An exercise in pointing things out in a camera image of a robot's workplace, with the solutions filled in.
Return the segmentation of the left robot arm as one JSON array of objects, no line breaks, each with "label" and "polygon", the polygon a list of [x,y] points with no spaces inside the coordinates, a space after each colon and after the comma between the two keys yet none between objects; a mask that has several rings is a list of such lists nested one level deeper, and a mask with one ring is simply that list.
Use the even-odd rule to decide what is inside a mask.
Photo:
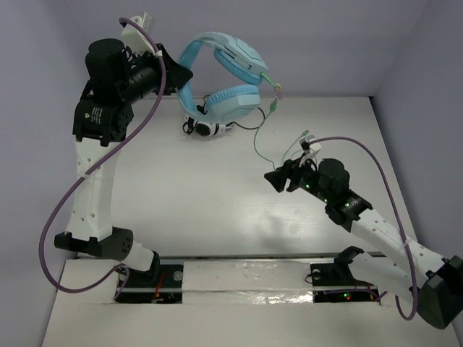
[{"label": "left robot arm", "polygon": [[158,52],[134,53],[120,40],[91,43],[85,57],[89,79],[75,109],[72,133],[77,150],[76,189],[71,218],[54,245],[71,252],[116,260],[145,285],[161,276],[159,256],[111,221],[116,163],[134,118],[132,106],[145,96],[170,95],[193,73],[175,62],[162,44]]}]

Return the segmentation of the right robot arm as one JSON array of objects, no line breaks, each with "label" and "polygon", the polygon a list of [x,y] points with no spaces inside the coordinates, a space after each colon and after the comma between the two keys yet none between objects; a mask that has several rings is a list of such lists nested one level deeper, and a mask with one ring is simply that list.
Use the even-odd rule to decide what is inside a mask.
[{"label": "right robot arm", "polygon": [[376,284],[416,304],[417,314],[441,330],[462,312],[462,258],[444,257],[403,237],[367,200],[350,189],[350,175],[341,161],[329,158],[316,165],[312,160],[287,160],[264,177],[277,192],[303,189],[318,198],[325,203],[326,215],[332,222],[391,261],[382,266],[360,249],[344,250],[347,259],[334,266],[340,283],[358,279]]}]

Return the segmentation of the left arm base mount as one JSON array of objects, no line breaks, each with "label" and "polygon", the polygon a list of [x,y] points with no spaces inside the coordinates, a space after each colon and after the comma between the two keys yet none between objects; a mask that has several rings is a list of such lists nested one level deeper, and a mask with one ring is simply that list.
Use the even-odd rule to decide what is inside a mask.
[{"label": "left arm base mount", "polygon": [[128,280],[116,297],[120,304],[181,304],[183,264],[160,264],[156,278],[130,271]]}]

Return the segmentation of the light blue headphones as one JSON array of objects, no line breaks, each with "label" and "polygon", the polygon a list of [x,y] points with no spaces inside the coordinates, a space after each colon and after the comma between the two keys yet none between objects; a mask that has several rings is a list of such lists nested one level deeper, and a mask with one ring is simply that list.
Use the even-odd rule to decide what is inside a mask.
[{"label": "light blue headphones", "polygon": [[268,67],[261,55],[237,36],[216,31],[203,32],[186,45],[178,62],[192,71],[200,52],[212,57],[212,71],[201,64],[199,82],[193,77],[178,90],[184,112],[196,121],[225,124],[245,117],[260,105],[259,86]]}]

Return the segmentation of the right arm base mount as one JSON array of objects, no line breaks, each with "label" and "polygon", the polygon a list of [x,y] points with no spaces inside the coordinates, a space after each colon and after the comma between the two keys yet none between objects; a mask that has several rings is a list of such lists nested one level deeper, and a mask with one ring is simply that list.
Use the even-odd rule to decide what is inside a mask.
[{"label": "right arm base mount", "polygon": [[365,252],[350,246],[334,257],[331,263],[311,264],[304,281],[312,286],[315,303],[381,302],[380,293],[371,283],[355,279],[349,269],[353,259]]}]

